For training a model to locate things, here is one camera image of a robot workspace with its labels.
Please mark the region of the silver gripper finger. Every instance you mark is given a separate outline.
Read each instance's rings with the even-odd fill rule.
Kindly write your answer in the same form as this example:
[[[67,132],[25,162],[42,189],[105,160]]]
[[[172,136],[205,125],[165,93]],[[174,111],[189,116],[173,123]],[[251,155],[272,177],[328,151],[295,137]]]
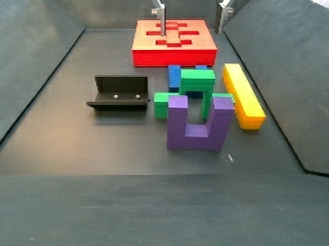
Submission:
[[[217,4],[217,17],[219,17],[219,21],[216,22],[216,24],[217,24],[216,31],[219,33],[221,33],[221,31],[224,29],[225,20],[235,13],[235,8],[233,8],[235,2],[236,2],[236,0],[223,0]]]
[[[152,9],[152,14],[157,16],[161,21],[161,35],[166,36],[166,6],[161,0],[152,0],[154,8]]]

